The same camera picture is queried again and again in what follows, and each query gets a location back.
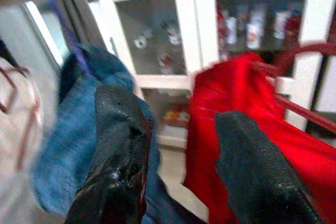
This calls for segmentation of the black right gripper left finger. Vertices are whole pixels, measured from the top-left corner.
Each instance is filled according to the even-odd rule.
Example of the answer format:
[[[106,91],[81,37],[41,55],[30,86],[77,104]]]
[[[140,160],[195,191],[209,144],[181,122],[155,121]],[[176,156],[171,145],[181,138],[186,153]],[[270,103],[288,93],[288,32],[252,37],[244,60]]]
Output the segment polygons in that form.
[[[112,85],[95,93],[97,146],[66,223],[141,223],[152,122],[137,97]]]

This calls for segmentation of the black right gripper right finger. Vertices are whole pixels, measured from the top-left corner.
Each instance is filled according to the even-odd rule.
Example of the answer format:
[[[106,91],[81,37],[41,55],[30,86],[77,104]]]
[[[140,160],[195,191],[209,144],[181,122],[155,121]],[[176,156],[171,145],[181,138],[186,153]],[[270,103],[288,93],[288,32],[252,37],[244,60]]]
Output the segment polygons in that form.
[[[312,194],[281,150],[243,112],[215,115],[216,171],[239,223],[322,223]]]

